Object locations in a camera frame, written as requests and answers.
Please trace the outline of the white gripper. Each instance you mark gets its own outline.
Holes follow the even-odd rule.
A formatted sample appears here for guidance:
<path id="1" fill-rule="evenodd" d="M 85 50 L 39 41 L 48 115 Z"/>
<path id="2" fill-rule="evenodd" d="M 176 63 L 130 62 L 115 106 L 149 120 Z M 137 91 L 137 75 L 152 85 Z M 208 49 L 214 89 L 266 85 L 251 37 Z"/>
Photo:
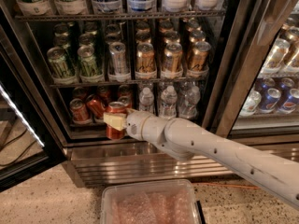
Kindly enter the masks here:
<path id="1" fill-rule="evenodd" d="M 143 141 L 142 127 L 146 119 L 151 117 L 152 114 L 146 111 L 137 111 L 133 108 L 126 108 L 126 112 L 128 114 L 127 118 L 123 113 L 105 113 L 104 123 L 118 131 L 126 128 L 126 132 L 130 137 Z"/>

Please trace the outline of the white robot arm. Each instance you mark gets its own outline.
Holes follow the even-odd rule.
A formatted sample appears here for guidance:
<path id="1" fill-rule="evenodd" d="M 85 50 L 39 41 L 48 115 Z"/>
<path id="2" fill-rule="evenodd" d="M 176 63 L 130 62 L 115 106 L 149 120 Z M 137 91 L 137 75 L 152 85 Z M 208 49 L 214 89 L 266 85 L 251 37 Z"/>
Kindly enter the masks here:
<path id="1" fill-rule="evenodd" d="M 299 209 L 299 163 L 217 136 L 181 118 L 162 119 L 128 109 L 104 114 L 104 123 L 156 148 L 178 161 L 200 154 Z"/>

